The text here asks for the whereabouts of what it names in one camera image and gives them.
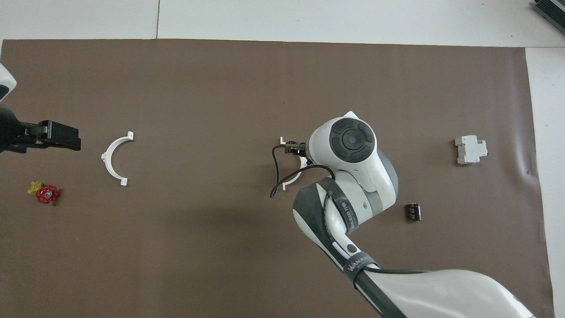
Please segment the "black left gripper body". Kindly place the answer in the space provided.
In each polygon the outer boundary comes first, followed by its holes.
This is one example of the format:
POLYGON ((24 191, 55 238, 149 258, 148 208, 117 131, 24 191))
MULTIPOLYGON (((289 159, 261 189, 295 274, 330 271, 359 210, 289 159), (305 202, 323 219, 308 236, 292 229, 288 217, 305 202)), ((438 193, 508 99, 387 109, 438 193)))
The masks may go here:
POLYGON ((13 111, 3 104, 0 106, 0 151, 25 154, 28 148, 46 149, 48 144, 37 143, 38 133, 43 131, 39 124, 19 121, 13 111))

